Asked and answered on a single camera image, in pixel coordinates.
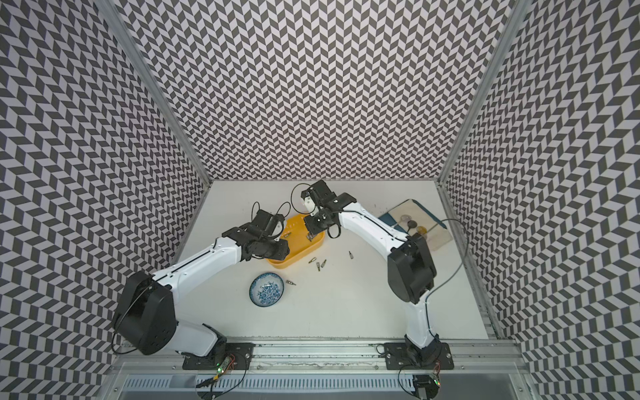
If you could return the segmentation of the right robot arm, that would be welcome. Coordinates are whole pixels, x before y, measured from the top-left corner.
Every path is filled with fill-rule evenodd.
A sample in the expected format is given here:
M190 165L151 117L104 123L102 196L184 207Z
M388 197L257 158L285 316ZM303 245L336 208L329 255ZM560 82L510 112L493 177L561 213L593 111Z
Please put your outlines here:
M356 234L387 261L388 286L405 304L405 341L414 353L439 340L428 316L429 296L437 276L426 238L409 235L373 216L355 197L337 195L323 180L309 184L300 198L307 210L303 218L308 233L316 236L332 227Z

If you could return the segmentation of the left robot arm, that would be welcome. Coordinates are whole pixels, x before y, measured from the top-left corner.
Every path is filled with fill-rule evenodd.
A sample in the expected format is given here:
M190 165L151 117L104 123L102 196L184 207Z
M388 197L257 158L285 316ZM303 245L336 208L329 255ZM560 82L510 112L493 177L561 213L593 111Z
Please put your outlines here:
M177 306L217 273L252 258L283 261L288 242L277 228L286 227L281 213L257 211L252 221L230 228L213 244L186 260L156 273L130 275L118 299L112 326L116 334L144 355L172 350L211 358L223 351L224 336L206 323L180 320Z

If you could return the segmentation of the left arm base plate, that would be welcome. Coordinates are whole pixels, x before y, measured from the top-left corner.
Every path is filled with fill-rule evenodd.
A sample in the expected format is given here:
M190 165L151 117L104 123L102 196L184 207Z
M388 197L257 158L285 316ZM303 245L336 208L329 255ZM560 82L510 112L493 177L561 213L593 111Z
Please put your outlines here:
M214 371L222 367L226 358L232 358L229 366L235 371L248 370L253 359L254 343L225 343L216 345L213 350L204 357L187 354L184 356L183 370Z

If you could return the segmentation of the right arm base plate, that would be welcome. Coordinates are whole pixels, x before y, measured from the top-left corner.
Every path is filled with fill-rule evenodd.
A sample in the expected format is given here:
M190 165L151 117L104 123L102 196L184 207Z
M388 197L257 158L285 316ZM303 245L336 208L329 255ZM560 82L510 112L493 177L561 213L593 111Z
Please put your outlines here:
M401 369L441 371L454 370L453 355L447 343L432 342L426 348L417 348L412 343L384 343L382 356L387 370Z

